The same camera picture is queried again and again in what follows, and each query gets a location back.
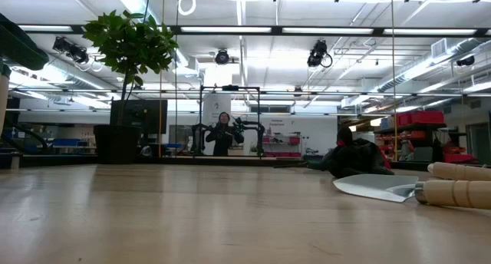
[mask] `table surface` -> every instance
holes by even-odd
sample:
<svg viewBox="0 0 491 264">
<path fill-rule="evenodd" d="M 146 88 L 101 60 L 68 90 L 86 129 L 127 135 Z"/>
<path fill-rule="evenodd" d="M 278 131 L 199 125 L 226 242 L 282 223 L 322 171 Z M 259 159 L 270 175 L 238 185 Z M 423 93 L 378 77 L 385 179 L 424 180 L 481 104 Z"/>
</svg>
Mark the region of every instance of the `table surface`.
<svg viewBox="0 0 491 264">
<path fill-rule="evenodd" d="M 397 171 L 428 178 L 428 173 Z M 86 165 L 0 174 L 0 262 L 489 263 L 491 212 L 338 192 L 303 168 Z"/>
</svg>

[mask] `black cloth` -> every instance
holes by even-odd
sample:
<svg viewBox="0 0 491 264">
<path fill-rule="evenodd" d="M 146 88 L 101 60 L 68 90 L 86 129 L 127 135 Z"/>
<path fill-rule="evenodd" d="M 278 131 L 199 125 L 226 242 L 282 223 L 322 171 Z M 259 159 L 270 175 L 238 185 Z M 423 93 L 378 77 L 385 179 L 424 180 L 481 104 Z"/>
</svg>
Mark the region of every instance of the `black cloth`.
<svg viewBox="0 0 491 264">
<path fill-rule="evenodd" d="M 327 170 L 339 179 L 363 173 L 394 175 L 384 165 L 384 158 L 377 145 L 358 138 L 352 145 L 337 146 L 319 163 L 310 163 L 311 169 Z"/>
<path fill-rule="evenodd" d="M 232 146 L 233 139 L 237 143 L 244 142 L 244 137 L 240 133 L 234 132 L 233 127 L 220 123 L 206 136 L 206 142 L 215 141 L 213 156 L 216 157 L 227 157 L 229 155 L 229 148 Z"/>
</svg>

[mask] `ceiling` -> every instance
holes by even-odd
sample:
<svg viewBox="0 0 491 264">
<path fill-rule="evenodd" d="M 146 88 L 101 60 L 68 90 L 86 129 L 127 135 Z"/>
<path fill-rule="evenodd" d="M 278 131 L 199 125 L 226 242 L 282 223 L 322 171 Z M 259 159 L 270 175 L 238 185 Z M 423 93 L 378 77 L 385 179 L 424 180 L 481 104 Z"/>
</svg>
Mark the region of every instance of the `ceiling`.
<svg viewBox="0 0 491 264">
<path fill-rule="evenodd" d="M 242 10 L 242 25 L 307 25 L 307 26 L 361 26 L 391 27 L 390 0 L 248 0 Z M 489 7 L 491 0 L 473 4 L 469 0 L 395 0 L 395 27 L 433 28 L 491 28 Z M 184 0 L 182 8 L 189 9 L 190 0 Z M 127 8 L 121 0 L 0 0 L 0 12 L 13 22 L 23 25 L 82 25 L 95 15 L 114 9 Z M 190 15 L 178 12 L 177 0 L 150 0 L 150 9 L 158 19 L 164 17 L 167 25 L 237 25 L 236 0 L 196 0 L 196 10 Z M 53 56 L 56 35 L 29 34 L 36 44 Z M 97 57 L 97 49 L 80 35 L 64 35 L 67 40 Z M 214 66 L 210 52 L 225 48 L 237 60 L 228 64 L 232 83 L 241 85 L 239 63 L 247 64 L 248 86 L 271 90 L 293 90 L 301 86 L 304 91 L 370 91 L 374 83 L 393 73 L 391 38 L 342 38 L 323 36 L 246 36 L 246 58 L 240 58 L 241 41 L 233 35 L 180 35 L 176 36 L 180 50 L 188 57 L 196 57 L 201 68 Z M 334 59 L 332 67 L 312 71 L 306 64 L 309 51 L 319 39 L 325 40 Z M 440 38 L 396 38 L 394 42 L 395 69 L 411 63 L 431 50 Z M 70 59 L 59 56 L 70 63 Z M 475 67 L 487 64 L 488 54 L 476 55 Z M 455 68 L 463 73 L 468 68 Z M 420 75 L 402 84 L 399 92 L 417 92 L 421 87 L 450 77 L 450 64 Z M 108 87 L 121 88 L 120 74 L 104 67 L 101 71 L 88 69 L 87 73 L 107 83 Z M 147 89 L 157 89 L 160 76 L 150 72 L 143 76 Z M 198 77 L 175 77 L 172 72 L 163 75 L 163 89 L 198 88 Z M 141 94 L 139 97 L 156 97 L 157 94 Z M 341 100 L 342 96 L 320 97 L 320 101 Z"/>
</svg>

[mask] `plant pot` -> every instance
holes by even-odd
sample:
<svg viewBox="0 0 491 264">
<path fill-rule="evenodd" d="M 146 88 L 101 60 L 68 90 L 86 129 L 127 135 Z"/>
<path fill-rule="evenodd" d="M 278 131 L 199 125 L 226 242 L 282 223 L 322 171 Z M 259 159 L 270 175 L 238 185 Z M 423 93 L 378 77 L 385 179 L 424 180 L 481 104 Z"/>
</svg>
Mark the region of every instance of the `plant pot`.
<svg viewBox="0 0 491 264">
<path fill-rule="evenodd" d="M 133 163 L 140 139 L 139 127 L 96 125 L 94 135 L 99 163 Z"/>
</svg>

